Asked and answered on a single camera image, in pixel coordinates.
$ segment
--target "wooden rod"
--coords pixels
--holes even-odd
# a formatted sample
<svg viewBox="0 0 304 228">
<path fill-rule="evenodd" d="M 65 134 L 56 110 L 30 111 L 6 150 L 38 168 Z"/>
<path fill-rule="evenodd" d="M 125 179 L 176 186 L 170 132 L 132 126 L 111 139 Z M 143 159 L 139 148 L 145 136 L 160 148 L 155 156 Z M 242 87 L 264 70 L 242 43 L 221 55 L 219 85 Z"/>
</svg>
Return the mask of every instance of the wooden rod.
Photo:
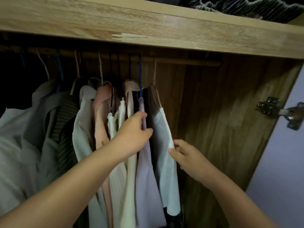
<svg viewBox="0 0 304 228">
<path fill-rule="evenodd" d="M 36 47 L 29 47 L 27 48 L 28 53 L 37 53 L 37 49 L 39 50 L 40 54 L 43 55 L 51 55 L 55 56 L 56 51 L 55 49 L 50 48 L 36 48 Z M 6 45 L 0 45 L 0 52 L 5 51 L 13 51 L 16 53 L 21 52 L 21 48 L 19 46 L 6 46 Z M 59 49 L 59 54 L 64 57 L 74 57 L 74 51 L 73 50 L 67 50 L 67 49 Z M 109 54 L 107 53 L 101 53 L 102 59 L 109 59 Z M 97 52 L 84 52 L 82 51 L 82 56 L 84 58 L 90 58 L 90 59 L 98 59 L 98 53 Z M 117 60 L 116 56 L 111 57 L 112 60 Z M 119 55 L 120 61 L 128 61 L 129 56 L 125 54 Z M 131 61 L 138 62 L 139 57 L 138 56 L 131 56 Z M 144 63 L 154 63 L 155 58 L 154 57 L 141 57 L 141 61 Z M 167 58 L 167 57 L 157 57 L 156 58 L 157 63 L 165 63 L 165 64 L 178 64 L 178 65 L 191 65 L 191 66 L 213 66 L 217 67 L 221 65 L 220 61 L 213 61 L 213 60 L 198 60 L 198 59 L 181 59 L 181 58 Z"/>
</svg>

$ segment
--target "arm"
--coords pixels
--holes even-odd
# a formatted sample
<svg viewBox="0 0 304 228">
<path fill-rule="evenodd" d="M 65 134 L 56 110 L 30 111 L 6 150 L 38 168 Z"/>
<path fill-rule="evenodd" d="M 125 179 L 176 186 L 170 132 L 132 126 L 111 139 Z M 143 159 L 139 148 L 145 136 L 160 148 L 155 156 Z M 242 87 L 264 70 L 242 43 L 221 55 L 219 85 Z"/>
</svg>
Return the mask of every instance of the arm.
<svg viewBox="0 0 304 228">
<path fill-rule="evenodd" d="M 146 113 L 127 119 L 105 146 L 75 165 L 50 186 L 0 218 L 0 227 L 71 227 L 112 169 L 137 153 L 152 135 L 141 130 Z"/>
<path fill-rule="evenodd" d="M 194 146 L 174 140 L 169 154 L 195 180 L 210 189 L 233 228 L 274 228 L 276 225 L 231 179 L 212 165 Z"/>
</svg>

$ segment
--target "wardrobe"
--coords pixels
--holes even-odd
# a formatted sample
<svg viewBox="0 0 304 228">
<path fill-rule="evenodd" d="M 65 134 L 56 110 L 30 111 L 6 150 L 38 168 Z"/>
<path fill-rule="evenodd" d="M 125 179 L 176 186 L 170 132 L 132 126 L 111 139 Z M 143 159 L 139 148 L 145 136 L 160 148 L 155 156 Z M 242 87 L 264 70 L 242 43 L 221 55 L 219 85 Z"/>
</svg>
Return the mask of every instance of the wardrobe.
<svg viewBox="0 0 304 228">
<path fill-rule="evenodd" d="M 96 77 L 101 52 L 105 80 L 113 78 L 109 53 L 114 79 L 119 54 L 123 81 L 129 54 L 131 78 L 138 80 L 140 55 L 143 87 L 153 82 L 156 61 L 172 137 L 197 147 L 243 190 L 277 121 L 256 105 L 268 97 L 284 105 L 304 59 L 303 26 L 144 0 L 0 0 L 0 31 L 2 61 L 26 54 L 25 62 L 40 70 L 36 79 L 47 79 L 37 49 L 53 77 L 60 76 L 59 54 L 70 85 L 75 49 L 86 75 Z M 25 85 L 35 81 L 29 76 Z M 229 226 L 208 189 L 179 168 L 178 181 L 187 227 Z"/>
</svg>

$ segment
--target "door hinge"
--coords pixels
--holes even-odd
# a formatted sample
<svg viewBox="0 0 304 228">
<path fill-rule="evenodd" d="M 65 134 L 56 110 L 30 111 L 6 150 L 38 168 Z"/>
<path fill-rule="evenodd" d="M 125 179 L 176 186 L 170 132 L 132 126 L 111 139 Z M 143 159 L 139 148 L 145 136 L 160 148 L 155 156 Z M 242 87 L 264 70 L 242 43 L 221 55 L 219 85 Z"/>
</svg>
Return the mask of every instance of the door hinge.
<svg viewBox="0 0 304 228">
<path fill-rule="evenodd" d="M 297 106 L 288 109 L 283 109 L 280 106 L 280 99 L 268 97 L 267 101 L 261 101 L 257 104 L 257 110 L 262 114 L 270 117 L 284 116 L 288 120 L 287 127 L 293 130 L 298 130 L 304 119 L 304 103 L 299 102 Z"/>
</svg>

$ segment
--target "light purple shirt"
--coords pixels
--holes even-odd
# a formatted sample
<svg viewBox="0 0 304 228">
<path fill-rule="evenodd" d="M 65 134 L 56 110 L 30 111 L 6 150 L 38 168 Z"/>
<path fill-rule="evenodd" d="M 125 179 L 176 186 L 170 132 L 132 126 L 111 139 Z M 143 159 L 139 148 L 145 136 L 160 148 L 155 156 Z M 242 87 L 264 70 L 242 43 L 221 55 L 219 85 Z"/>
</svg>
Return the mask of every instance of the light purple shirt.
<svg viewBox="0 0 304 228">
<path fill-rule="evenodd" d="M 139 98 L 139 111 L 144 112 L 143 98 Z M 142 130 L 146 129 L 146 119 L 142 120 Z M 166 226 L 166 218 L 161 203 L 153 166 L 149 141 L 139 152 L 135 180 L 135 210 L 137 228 L 159 228 Z"/>
</svg>

